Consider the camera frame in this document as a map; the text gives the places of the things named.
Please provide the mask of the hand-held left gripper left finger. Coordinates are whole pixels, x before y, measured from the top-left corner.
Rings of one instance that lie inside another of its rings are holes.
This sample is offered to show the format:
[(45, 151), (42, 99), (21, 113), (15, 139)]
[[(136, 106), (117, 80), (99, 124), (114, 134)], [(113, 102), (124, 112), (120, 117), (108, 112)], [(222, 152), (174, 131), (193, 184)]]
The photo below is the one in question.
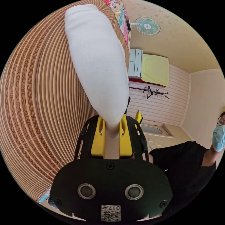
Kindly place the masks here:
[(91, 148), (91, 155), (94, 157), (105, 156), (105, 121), (98, 116), (94, 139)]

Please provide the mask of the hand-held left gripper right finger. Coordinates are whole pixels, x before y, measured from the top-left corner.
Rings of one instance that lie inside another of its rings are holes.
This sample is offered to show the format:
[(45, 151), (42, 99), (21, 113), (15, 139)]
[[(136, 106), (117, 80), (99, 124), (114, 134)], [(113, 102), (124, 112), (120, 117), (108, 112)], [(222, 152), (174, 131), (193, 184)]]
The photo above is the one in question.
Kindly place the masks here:
[(126, 114), (123, 115), (119, 124), (119, 156), (131, 157), (133, 154), (130, 134), (126, 119)]

